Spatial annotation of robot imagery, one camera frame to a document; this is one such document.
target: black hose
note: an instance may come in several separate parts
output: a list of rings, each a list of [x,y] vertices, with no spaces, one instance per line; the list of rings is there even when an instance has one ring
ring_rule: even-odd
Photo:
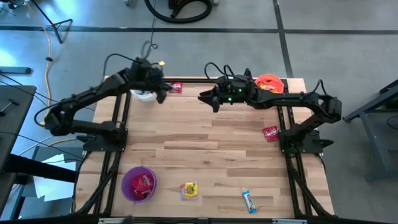
[[[181,11],[181,9],[187,5],[188,3],[194,2],[194,1],[200,1],[203,2],[207,5],[206,11],[203,12],[200,15],[191,17],[191,18],[184,18],[184,19],[176,19],[175,17],[177,16],[177,14]],[[202,20],[204,18],[206,18],[210,12],[211,12],[211,8],[213,7],[213,5],[211,4],[210,0],[183,0],[182,2],[180,2],[177,7],[173,10],[173,13],[171,15],[171,17],[166,17],[163,16],[162,14],[158,13],[150,4],[149,0],[145,0],[145,4],[147,5],[149,11],[158,19],[163,20],[165,22],[169,22],[169,23],[174,23],[174,24],[185,24],[185,23],[191,23],[191,22],[196,22],[199,20]]]

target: white paper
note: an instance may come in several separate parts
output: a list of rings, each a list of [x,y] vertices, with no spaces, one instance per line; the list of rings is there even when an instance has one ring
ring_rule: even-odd
[[[57,161],[62,161],[62,160],[64,160],[63,154],[53,156],[53,157],[51,157],[49,159],[46,159],[46,160],[44,160],[42,162],[48,163],[48,162],[57,162]],[[48,194],[51,191],[53,191],[53,188],[51,188],[50,185],[47,185],[47,181],[45,180],[44,177],[33,176],[33,180],[34,180],[34,183],[35,183],[35,189],[36,189],[37,198],[41,198],[45,194]]]
[[[76,162],[57,164],[56,166],[75,171]],[[49,181],[49,184],[52,186],[53,190],[44,195],[45,202],[72,197],[75,183],[52,179],[47,180]]]
[[[53,162],[51,165],[62,167],[69,170],[76,170],[76,162],[65,163],[63,154],[56,155],[43,162]],[[37,198],[44,196],[44,201],[59,200],[73,195],[74,183],[61,180],[47,179],[43,177],[33,177]]]

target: tripod stand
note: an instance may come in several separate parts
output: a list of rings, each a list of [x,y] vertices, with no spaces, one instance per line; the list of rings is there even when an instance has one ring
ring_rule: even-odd
[[[70,24],[72,23],[73,20],[72,20],[72,19],[67,19],[67,20],[64,20],[64,21],[61,21],[61,22],[53,23],[53,22],[50,20],[50,18],[43,12],[43,10],[39,7],[39,5],[35,2],[35,0],[30,0],[30,1],[39,9],[39,11],[40,11],[40,12],[43,14],[43,16],[46,18],[46,20],[51,24],[52,28],[54,29],[55,35],[57,36],[58,41],[60,42],[60,44],[62,44],[63,41],[62,41],[61,36],[60,36],[60,34],[59,34],[59,32],[58,32],[58,28],[59,28],[63,23],[70,22],[69,25],[68,25],[68,27],[67,27],[67,29],[66,29],[66,31],[68,31],[68,29],[69,29],[69,27],[70,27]]]

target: blue snack bar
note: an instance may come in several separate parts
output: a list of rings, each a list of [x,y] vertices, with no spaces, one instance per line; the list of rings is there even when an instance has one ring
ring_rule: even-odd
[[[253,204],[253,200],[251,200],[249,191],[247,190],[247,191],[243,192],[242,195],[243,195],[244,201],[246,202],[246,205],[248,206],[249,213],[256,213],[257,209]]]

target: purple bowl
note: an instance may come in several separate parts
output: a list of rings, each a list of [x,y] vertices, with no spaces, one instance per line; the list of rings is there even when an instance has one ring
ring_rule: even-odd
[[[133,194],[131,192],[130,181],[133,178],[135,178],[135,176],[137,176],[137,175],[147,174],[147,173],[152,174],[152,176],[154,177],[154,188],[152,189],[152,192],[145,199],[135,198],[135,196],[133,196]],[[156,175],[155,175],[154,171],[152,171],[150,168],[147,168],[144,166],[134,167],[131,170],[129,170],[129,172],[127,172],[123,177],[122,193],[123,193],[123,196],[130,202],[133,202],[133,203],[145,202],[146,200],[149,200],[152,197],[152,195],[155,193],[155,190],[156,190]]]

